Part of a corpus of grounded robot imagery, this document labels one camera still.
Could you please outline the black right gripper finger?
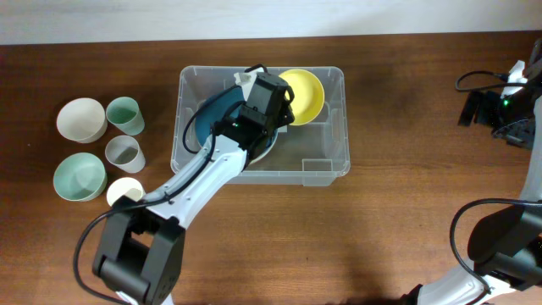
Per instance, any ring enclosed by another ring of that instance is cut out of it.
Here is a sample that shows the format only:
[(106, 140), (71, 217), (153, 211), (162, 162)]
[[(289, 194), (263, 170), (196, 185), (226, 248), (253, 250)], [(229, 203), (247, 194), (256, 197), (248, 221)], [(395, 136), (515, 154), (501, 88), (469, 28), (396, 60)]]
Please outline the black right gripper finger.
[(471, 91), (467, 96), (467, 100), (462, 108), (457, 124), (460, 126), (469, 126), (473, 122), (475, 114), (478, 112), (480, 102), (481, 92)]
[(476, 91), (474, 96), (478, 101), (474, 122), (482, 125), (496, 125), (501, 95), (493, 91)]

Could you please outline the dark blue bowl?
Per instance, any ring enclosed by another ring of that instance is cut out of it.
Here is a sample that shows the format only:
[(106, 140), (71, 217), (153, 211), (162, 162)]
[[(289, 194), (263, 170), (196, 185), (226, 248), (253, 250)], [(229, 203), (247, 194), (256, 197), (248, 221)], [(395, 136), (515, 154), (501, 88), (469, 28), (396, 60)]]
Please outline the dark blue bowl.
[(239, 119), (245, 102), (241, 88), (232, 86), (207, 99), (198, 109), (194, 121), (196, 139), (201, 147), (210, 136), (225, 136), (246, 151), (247, 166), (263, 153), (273, 134), (264, 135), (256, 126), (250, 125), (247, 119)]

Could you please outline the yellow bowl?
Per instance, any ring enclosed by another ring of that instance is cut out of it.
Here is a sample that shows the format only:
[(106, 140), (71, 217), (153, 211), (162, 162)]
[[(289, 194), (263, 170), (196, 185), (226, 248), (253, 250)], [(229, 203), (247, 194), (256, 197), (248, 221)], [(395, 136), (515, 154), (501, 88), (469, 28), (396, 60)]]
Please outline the yellow bowl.
[(279, 75), (291, 87), (295, 97), (291, 102), (294, 121), (291, 125), (306, 125), (315, 120), (324, 106), (324, 87), (319, 78), (306, 69), (289, 69)]

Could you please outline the large beige bowl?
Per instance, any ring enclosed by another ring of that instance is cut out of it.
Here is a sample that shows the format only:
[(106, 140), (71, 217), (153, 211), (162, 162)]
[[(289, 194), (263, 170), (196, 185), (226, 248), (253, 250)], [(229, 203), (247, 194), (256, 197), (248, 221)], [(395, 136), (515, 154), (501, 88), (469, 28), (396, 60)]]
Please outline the large beige bowl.
[(263, 158), (265, 158), (269, 153), (270, 151), (272, 150), (272, 148), (274, 147), (276, 141), (277, 141), (277, 137), (278, 137), (278, 134), (279, 132), (276, 130), (272, 137), (268, 140), (267, 144), (266, 144), (266, 147), (265, 147), (265, 150), (263, 151), (262, 154), (260, 154), (257, 158), (253, 159), (249, 164), (252, 165), (252, 164), (255, 164), (257, 162), (259, 162), (260, 160), (262, 160)]

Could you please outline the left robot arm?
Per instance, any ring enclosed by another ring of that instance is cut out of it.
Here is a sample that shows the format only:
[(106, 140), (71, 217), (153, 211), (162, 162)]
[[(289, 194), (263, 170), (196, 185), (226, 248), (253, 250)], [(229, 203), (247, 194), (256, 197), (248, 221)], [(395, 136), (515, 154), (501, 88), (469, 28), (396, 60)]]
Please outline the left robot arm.
[(213, 124), (196, 156), (135, 202), (122, 196), (105, 225), (93, 274), (119, 304), (165, 304), (180, 277), (185, 232), (227, 182), (264, 153), (274, 132), (293, 122), (291, 86), (266, 71), (236, 78), (245, 96)]

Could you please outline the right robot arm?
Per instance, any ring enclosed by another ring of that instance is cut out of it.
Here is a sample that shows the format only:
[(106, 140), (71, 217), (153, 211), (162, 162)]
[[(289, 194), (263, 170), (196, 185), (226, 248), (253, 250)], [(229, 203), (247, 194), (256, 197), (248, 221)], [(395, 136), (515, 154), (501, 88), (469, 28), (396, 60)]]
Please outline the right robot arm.
[[(479, 199), (461, 207), (449, 230), (458, 265), (439, 280), (418, 285), (402, 304), (485, 304), (503, 294), (541, 284), (541, 42), (528, 62), (518, 61), (499, 83), (468, 88), (459, 125), (481, 124), (507, 144), (530, 150), (528, 174), (520, 197)], [(470, 208), (502, 204), (482, 218), (467, 244), (467, 259), (456, 247), (456, 225)]]

